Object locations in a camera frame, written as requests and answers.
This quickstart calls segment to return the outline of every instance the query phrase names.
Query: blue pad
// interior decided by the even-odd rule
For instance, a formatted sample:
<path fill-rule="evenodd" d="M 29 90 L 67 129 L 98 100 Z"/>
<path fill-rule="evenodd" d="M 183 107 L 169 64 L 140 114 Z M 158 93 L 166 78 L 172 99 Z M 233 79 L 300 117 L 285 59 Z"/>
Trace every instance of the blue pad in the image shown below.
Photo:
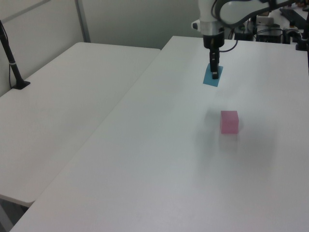
<path fill-rule="evenodd" d="M 219 78 L 218 79 L 213 79 L 212 78 L 212 73 L 211 73 L 211 64 L 208 64 L 207 69 L 206 69 L 206 73 L 205 73 L 205 77 L 204 77 L 204 81 L 203 84 L 209 85 L 209 86 L 215 86 L 218 87 L 219 85 L 219 80 L 222 74 L 222 70 L 223 67 L 219 66 L 218 67 L 218 74 L 219 74 Z"/>

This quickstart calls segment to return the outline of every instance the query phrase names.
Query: white folding table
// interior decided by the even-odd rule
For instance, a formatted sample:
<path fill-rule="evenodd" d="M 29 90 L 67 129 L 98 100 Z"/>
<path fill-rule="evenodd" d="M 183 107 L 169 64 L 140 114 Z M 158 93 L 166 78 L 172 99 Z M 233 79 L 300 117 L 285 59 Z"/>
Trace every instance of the white folding table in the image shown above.
<path fill-rule="evenodd" d="M 160 50 L 77 43 L 0 98 L 0 198 L 30 206 Z"/>
<path fill-rule="evenodd" d="M 208 62 L 173 37 L 12 232 L 308 232 L 307 53 L 240 41 L 219 87 Z"/>

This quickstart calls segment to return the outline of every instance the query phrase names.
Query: pink cube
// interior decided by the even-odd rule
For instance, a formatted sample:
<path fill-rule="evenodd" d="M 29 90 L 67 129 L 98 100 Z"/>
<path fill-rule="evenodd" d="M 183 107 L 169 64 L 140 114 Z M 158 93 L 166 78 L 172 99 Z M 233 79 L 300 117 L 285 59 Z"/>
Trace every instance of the pink cube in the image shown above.
<path fill-rule="evenodd" d="M 220 129 L 222 134 L 238 134 L 237 111 L 221 111 Z"/>

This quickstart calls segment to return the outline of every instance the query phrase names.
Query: black cable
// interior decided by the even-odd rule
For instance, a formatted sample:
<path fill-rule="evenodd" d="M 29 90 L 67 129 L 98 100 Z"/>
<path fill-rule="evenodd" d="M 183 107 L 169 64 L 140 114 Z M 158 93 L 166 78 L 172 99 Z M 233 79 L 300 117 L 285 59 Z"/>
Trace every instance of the black cable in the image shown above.
<path fill-rule="evenodd" d="M 8 34 L 6 33 L 6 30 L 5 30 L 4 26 L 2 25 L 1 27 L 2 27 L 2 29 L 3 29 L 3 31 L 4 31 L 6 40 L 7 40 L 8 44 L 9 44 L 9 37 L 8 37 Z M 12 89 L 12 84 L 11 84 L 11 65 L 10 65 L 10 64 L 9 64 L 9 83 L 10 83 L 10 88 Z"/>
<path fill-rule="evenodd" d="M 253 31 L 250 31 L 250 29 L 249 29 L 249 20 L 247 21 L 247 30 L 248 30 L 248 32 L 251 33 L 252 36 L 256 39 L 256 37 L 255 37 L 254 34 L 253 34 Z"/>
<path fill-rule="evenodd" d="M 255 38 L 255 40 L 256 40 L 256 37 L 254 36 L 254 32 L 255 32 L 255 29 L 256 29 L 256 23 L 254 23 L 253 21 L 252 21 L 252 36 L 253 36 L 253 38 Z"/>
<path fill-rule="evenodd" d="M 234 35 L 234 28 L 231 29 L 229 35 L 228 35 L 228 39 L 231 40 L 233 38 L 233 35 Z"/>
<path fill-rule="evenodd" d="M 214 17 L 215 19 L 219 20 L 219 19 L 213 14 L 213 9 L 214 9 L 214 6 L 215 6 L 216 3 L 217 3 L 217 0 L 215 0 L 215 1 L 213 2 L 213 5 L 212 5 L 212 7 L 211 7 L 211 16 Z"/>
<path fill-rule="evenodd" d="M 232 51 L 232 50 L 237 46 L 237 44 L 238 44 L 238 40 L 236 40 L 236 43 L 235 43 L 235 45 L 234 45 L 232 48 L 230 48 L 230 49 L 228 49 L 228 50 L 225 50 L 225 51 L 220 51 L 220 52 L 229 52 L 229 51 Z"/>
<path fill-rule="evenodd" d="M 283 31 L 282 29 L 263 29 L 263 30 L 259 30 L 256 34 L 263 33 L 263 32 L 268 32 L 268 31 L 273 31 L 273 30 Z"/>

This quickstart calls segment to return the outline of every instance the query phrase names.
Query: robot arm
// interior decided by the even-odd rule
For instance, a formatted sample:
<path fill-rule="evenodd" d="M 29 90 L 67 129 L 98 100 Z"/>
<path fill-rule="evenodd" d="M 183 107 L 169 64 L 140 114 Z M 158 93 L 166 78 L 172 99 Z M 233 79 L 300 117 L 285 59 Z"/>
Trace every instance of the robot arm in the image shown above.
<path fill-rule="evenodd" d="M 224 27 L 237 27 L 251 17 L 293 2 L 293 0 L 198 0 L 200 19 L 192 23 L 192 28 L 202 33 L 204 46 L 210 50 L 212 78 L 219 78 L 219 48 L 224 45 Z"/>

